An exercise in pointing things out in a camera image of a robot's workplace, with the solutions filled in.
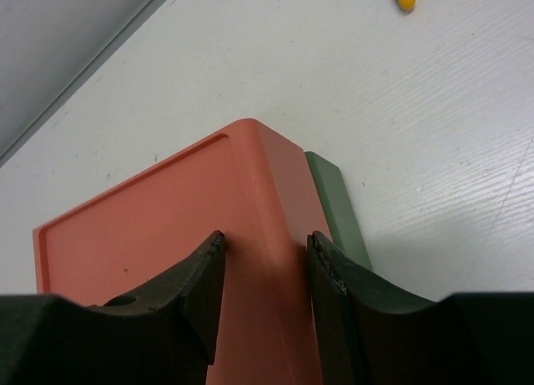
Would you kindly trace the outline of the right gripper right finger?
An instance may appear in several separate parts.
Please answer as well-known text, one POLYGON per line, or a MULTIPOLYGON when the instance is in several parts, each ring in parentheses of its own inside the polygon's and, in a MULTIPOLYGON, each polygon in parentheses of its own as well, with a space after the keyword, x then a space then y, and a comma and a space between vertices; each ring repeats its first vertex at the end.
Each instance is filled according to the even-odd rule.
POLYGON ((307 261, 325 383, 532 383, 530 292, 430 301, 353 262, 318 231, 307 261))

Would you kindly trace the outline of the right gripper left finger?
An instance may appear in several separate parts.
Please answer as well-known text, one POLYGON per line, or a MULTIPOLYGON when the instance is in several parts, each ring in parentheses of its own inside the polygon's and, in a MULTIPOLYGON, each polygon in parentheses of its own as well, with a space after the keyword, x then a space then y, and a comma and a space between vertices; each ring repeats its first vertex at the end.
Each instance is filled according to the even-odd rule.
POLYGON ((203 384, 214 363, 226 241, 102 306, 56 294, 1 299, 4 384, 203 384))

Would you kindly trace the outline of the orange drawer box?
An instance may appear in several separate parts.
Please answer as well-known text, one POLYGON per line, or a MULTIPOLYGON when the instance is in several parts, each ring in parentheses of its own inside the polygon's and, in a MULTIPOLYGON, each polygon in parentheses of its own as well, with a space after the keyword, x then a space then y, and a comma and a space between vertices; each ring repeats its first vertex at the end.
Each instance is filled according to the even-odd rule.
POLYGON ((100 305, 228 244, 210 384, 319 384, 306 240, 328 226, 305 158, 240 119, 33 232, 40 292, 100 305))

